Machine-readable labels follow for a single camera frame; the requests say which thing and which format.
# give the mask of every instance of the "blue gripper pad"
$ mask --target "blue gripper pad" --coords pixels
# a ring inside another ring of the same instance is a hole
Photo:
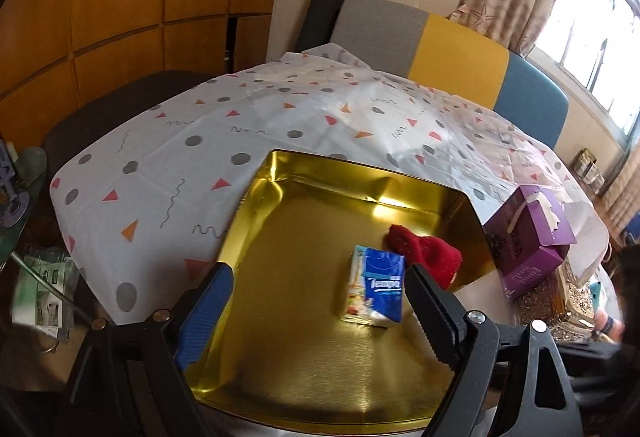
[[[234,287],[234,274],[223,265],[180,327],[175,363],[180,370],[200,359]]]

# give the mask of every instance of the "blue packaging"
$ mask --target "blue packaging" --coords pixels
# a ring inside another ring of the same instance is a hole
[[[342,319],[388,327],[402,319],[404,257],[357,245],[351,258],[346,312]]]

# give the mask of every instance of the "tissue pack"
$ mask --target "tissue pack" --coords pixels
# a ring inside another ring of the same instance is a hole
[[[347,306],[342,319],[389,327],[402,317],[404,257],[357,245],[351,258]]]
[[[484,224],[504,293],[514,300],[551,274],[575,243],[553,191],[520,185]]]

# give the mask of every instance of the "rolled black mat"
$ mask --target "rolled black mat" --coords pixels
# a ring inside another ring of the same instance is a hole
[[[345,0],[311,0],[294,52],[318,47],[329,41]]]

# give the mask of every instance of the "dark brown cushion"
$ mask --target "dark brown cushion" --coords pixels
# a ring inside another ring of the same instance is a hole
[[[139,113],[213,76],[187,70],[156,72],[99,97],[60,121],[47,134],[47,181],[100,137]]]

